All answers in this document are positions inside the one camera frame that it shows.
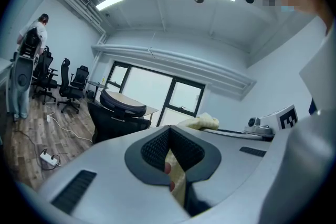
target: cable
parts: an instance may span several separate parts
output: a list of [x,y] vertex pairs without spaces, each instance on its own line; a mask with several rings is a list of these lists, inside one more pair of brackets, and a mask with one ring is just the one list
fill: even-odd
[[47,102],[47,103],[45,103],[45,104],[51,104],[51,103],[52,103],[52,104],[55,104],[55,102]]
[[64,129],[63,127],[61,127],[61,125],[59,125],[59,123],[58,123],[58,121],[55,119],[55,118],[53,118],[53,117],[50,117],[51,119],[53,119],[54,121],[56,121],[56,123],[58,124],[58,126],[62,129],[62,130],[65,130],[65,131],[67,131],[67,132],[71,132],[71,133],[73,133],[77,138],[79,138],[79,139],[84,139],[84,140],[88,140],[88,141],[90,141],[91,143],[92,143],[92,141],[90,140],[90,139],[87,139],[87,138],[84,138],[84,137],[79,137],[77,134],[75,134],[72,130],[67,130],[67,129]]
[[79,139],[84,139],[84,140],[88,140],[88,141],[90,141],[90,142],[92,143],[92,141],[91,141],[90,139],[87,139],[87,138],[84,138],[84,137],[79,137],[79,136],[78,136],[77,134],[75,134],[72,130],[64,129],[64,128],[61,127],[61,125],[59,125],[59,123],[58,123],[57,121],[56,121],[56,123],[58,124],[58,126],[59,126],[62,130],[71,132],[71,133],[73,133],[77,138],[79,138]]
[[[54,156],[58,156],[58,157],[59,157],[58,164],[56,164],[56,166],[55,166],[54,168],[51,168],[51,169],[45,169],[45,168],[43,168],[43,166],[42,166],[42,162],[41,162],[41,163],[38,162],[39,156],[38,156],[37,153],[36,153],[36,148],[35,148],[36,145],[35,145],[35,143],[33,142],[33,140],[31,140],[31,138],[29,137],[29,135],[25,134],[25,133],[24,133],[23,131],[21,131],[21,130],[15,130],[15,132],[19,132],[19,133],[21,133],[22,135],[26,136],[26,137],[29,139],[29,141],[33,144],[33,147],[34,147],[34,153],[35,153],[35,157],[36,157],[36,163],[37,163],[37,165],[41,168],[41,170],[44,170],[44,171],[50,171],[50,170],[54,170],[56,167],[60,166],[61,158],[60,158],[57,154],[54,154],[52,157],[54,157]],[[47,149],[45,148],[44,150],[41,151],[41,154],[42,154],[43,152],[46,152],[46,151],[47,151]]]

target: white desk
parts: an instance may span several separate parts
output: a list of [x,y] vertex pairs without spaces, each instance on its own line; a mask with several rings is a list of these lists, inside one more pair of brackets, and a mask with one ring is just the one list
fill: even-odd
[[6,109],[9,112],[9,103],[8,103],[8,79],[9,79],[9,71],[11,70],[12,62],[0,58],[0,87],[4,82],[7,83],[6,85]]
[[[133,106],[143,106],[144,104],[132,99],[132,98],[129,98],[121,93],[118,93],[118,92],[111,92],[111,91],[106,91],[109,96],[113,97],[114,99],[118,100],[119,102],[121,103],[124,103],[124,104],[128,104],[128,105],[133,105]],[[147,116],[147,115],[150,115],[150,121],[152,121],[152,116],[153,116],[153,113],[157,112],[158,110],[155,109],[155,108],[152,108],[150,106],[147,105],[147,110],[146,110],[146,113],[144,116]]]

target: white cable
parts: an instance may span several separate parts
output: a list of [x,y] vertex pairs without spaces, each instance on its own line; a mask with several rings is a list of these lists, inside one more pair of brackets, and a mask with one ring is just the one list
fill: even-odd
[[[49,107],[49,106],[47,106],[47,105],[46,105],[46,107],[52,109],[51,107]],[[55,112],[56,112],[56,110],[55,110],[52,114],[49,114],[49,115],[47,115],[47,116],[51,116],[51,115],[53,115]]]
[[73,133],[77,138],[79,139],[84,139],[84,140],[88,140],[92,143],[92,141],[90,139],[87,139],[87,138],[84,138],[84,137],[79,137],[77,134],[75,134],[72,130],[67,130],[67,129],[64,129],[61,127],[61,125],[59,125],[59,123],[56,121],[56,123],[58,124],[58,126],[62,129],[62,130],[65,130],[65,131],[68,131],[68,132],[71,132]]
[[51,103],[52,103],[52,104],[55,104],[55,102],[47,102],[47,103],[45,103],[45,104],[51,104]]

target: window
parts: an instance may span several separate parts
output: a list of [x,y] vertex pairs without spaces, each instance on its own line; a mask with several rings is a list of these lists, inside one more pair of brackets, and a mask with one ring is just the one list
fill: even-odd
[[113,64],[106,86],[157,109],[152,118],[144,117],[151,118],[151,127],[196,117],[204,91],[203,84],[120,62]]

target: ceiling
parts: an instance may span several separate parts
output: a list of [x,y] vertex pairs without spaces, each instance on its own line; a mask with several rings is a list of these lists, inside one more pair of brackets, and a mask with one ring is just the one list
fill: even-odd
[[[104,0],[91,0],[95,5]],[[125,0],[101,11],[109,22],[109,32],[118,30],[160,30],[206,36],[251,55],[251,63],[269,54],[295,33],[283,26],[295,21],[295,31],[310,17],[282,13],[280,7],[248,4],[245,0]],[[272,47],[267,42],[272,39]]]

